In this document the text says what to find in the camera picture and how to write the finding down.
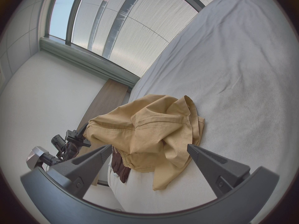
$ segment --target garment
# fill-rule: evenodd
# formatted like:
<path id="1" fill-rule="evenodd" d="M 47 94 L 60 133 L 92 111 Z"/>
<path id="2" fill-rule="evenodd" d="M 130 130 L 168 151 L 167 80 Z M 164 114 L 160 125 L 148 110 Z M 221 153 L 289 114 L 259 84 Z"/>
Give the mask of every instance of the garment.
<path id="1" fill-rule="evenodd" d="M 187 144 L 199 145 L 203 126 L 188 96 L 150 94 L 91 119 L 84 136 L 117 148 L 125 167 L 154 171 L 152 188 L 161 190 L 191 161 Z"/>
<path id="2" fill-rule="evenodd" d="M 121 157 L 121 154 L 118 152 L 118 150 L 115 147 L 112 147 L 111 168 L 113 172 L 119 176 L 121 182 L 125 183 L 131 169 L 129 167 L 124 166 L 123 158 Z"/>

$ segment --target dark brown garment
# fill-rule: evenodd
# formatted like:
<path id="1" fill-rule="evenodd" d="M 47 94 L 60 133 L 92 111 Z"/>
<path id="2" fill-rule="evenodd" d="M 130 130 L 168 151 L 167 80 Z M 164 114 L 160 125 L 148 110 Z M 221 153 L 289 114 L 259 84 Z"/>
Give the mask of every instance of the dark brown garment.
<path id="1" fill-rule="evenodd" d="M 123 165 L 123 159 L 121 157 L 121 154 L 117 151 L 115 147 L 112 147 L 111 166 L 113 172 L 115 172 L 119 176 L 121 182 L 125 183 L 131 169 Z"/>

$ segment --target wooden board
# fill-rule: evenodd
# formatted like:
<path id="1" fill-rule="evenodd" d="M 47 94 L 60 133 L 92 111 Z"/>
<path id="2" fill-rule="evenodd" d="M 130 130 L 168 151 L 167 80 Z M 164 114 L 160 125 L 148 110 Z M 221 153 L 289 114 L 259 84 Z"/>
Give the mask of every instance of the wooden board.
<path id="1" fill-rule="evenodd" d="M 86 124 L 90 119 L 97 117 L 99 115 L 107 114 L 110 111 L 119 107 L 123 99 L 125 98 L 128 86 L 121 84 L 114 80 L 107 80 L 103 85 L 95 99 L 92 101 L 88 107 L 86 113 L 84 114 L 77 130 L 79 130 L 84 124 Z M 77 156 L 84 155 L 94 149 L 99 148 L 97 145 L 91 145 L 91 147 L 82 147 Z M 92 185 L 96 186 L 98 180 L 98 175 L 92 182 Z"/>

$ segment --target white bed sheet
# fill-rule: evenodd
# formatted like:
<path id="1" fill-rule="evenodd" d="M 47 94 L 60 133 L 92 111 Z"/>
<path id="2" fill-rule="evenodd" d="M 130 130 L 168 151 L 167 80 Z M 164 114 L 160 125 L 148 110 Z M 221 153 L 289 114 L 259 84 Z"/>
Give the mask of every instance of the white bed sheet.
<path id="1" fill-rule="evenodd" d="M 200 146 L 280 180 L 262 211 L 277 204 L 299 166 L 299 44 L 273 0 L 214 0 L 168 45 L 129 99 L 147 94 L 188 95 L 205 118 Z M 154 173 L 131 170 L 108 183 L 128 212 L 163 213 L 216 198 L 194 162 L 165 190 Z"/>

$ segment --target tiled wall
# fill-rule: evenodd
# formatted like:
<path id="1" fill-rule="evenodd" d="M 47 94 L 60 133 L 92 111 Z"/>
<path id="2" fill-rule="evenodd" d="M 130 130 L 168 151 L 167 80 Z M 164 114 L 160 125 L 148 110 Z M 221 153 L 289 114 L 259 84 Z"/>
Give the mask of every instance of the tiled wall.
<path id="1" fill-rule="evenodd" d="M 13 74 L 38 52 L 37 27 L 43 0 L 23 0 L 0 36 L 0 62 L 5 77 L 0 95 Z"/>

